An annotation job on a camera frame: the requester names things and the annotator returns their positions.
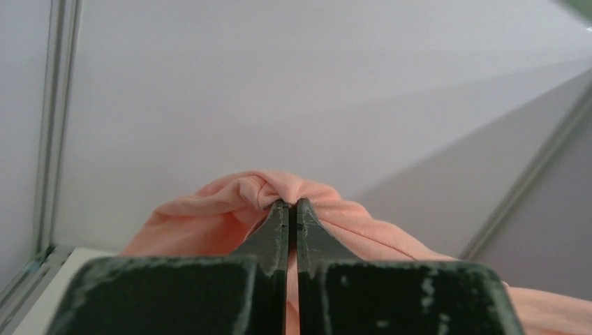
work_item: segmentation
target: pink cloth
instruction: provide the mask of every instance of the pink cloth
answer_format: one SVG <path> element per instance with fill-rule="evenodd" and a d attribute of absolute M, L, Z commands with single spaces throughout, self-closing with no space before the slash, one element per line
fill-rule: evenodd
<path fill-rule="evenodd" d="M 401 228 L 373 219 L 330 186 L 280 171 L 231 174 L 194 195 L 154 210 L 121 255 L 226 255 L 237 248 L 271 204 L 311 200 L 320 222 L 364 260 L 454 260 L 429 250 Z M 592 334 L 592 302 L 524 288 L 508 288 L 528 335 Z M 297 271 L 288 268 L 286 333 L 299 334 Z"/>

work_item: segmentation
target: green object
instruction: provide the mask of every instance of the green object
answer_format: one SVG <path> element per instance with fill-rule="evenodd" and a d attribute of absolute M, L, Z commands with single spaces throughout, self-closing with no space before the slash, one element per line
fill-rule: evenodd
<path fill-rule="evenodd" d="M 592 0 L 562 0 L 561 2 L 592 24 Z"/>

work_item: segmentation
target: white panel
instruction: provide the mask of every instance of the white panel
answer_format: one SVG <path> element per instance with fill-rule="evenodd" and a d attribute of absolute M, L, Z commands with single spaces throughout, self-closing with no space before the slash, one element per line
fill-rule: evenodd
<path fill-rule="evenodd" d="M 43 335 L 50 326 L 56 310 L 64 293 L 68 289 L 70 281 L 78 270 L 88 261 L 109 257 L 112 253 L 105 251 L 77 248 L 68 260 L 62 265 L 52 282 L 43 291 L 31 310 L 22 319 L 20 325 L 15 329 L 13 335 Z"/>
<path fill-rule="evenodd" d="M 55 238 L 117 250 L 156 205 L 266 168 L 331 184 L 458 255 L 587 80 L 544 117 L 496 128 L 490 139 L 521 134 L 515 150 L 460 153 L 496 155 L 487 185 L 441 184 L 453 201 L 439 207 L 368 194 L 520 114 L 591 55 L 586 25 L 541 0 L 84 1 Z"/>
<path fill-rule="evenodd" d="M 592 300 L 592 119 L 475 260 L 510 285 Z"/>
<path fill-rule="evenodd" d="M 0 291 L 31 258 L 50 5 L 0 2 Z"/>

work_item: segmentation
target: white wall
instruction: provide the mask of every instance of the white wall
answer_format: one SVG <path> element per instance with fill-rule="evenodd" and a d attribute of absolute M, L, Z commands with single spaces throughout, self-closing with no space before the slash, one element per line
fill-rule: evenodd
<path fill-rule="evenodd" d="M 116 251 L 156 205 L 267 168 L 458 255 L 589 82 L 585 28 L 541 0 L 83 1 L 55 239 Z"/>
<path fill-rule="evenodd" d="M 510 285 L 592 300 L 592 119 L 476 260 Z"/>
<path fill-rule="evenodd" d="M 0 2 L 0 290 L 32 252 L 50 5 Z"/>

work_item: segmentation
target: fabric fold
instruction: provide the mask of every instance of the fabric fold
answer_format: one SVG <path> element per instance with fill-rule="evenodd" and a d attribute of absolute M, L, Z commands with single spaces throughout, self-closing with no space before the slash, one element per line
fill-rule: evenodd
<path fill-rule="evenodd" d="M 249 171 L 213 181 L 192 195 L 157 207 L 120 255 L 227 255 L 264 219 L 276 200 L 312 202 L 319 221 L 364 260 L 455 260 L 441 255 L 330 186 L 282 171 Z M 297 271 L 288 268 L 286 333 L 299 334 Z M 592 334 L 592 302 L 508 288 L 528 335 Z"/>

